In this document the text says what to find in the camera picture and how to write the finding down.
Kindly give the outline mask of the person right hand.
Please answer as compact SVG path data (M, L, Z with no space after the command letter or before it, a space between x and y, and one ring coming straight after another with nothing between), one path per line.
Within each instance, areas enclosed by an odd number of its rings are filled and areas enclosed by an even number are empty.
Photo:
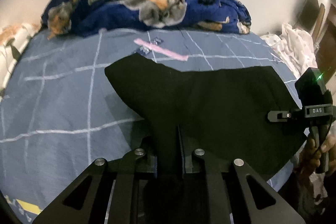
M321 157L326 155L329 156L327 175L332 175L335 172L335 134L328 133L326 140L319 148L315 144L315 140L308 137L300 155L300 177L308 178L321 165Z

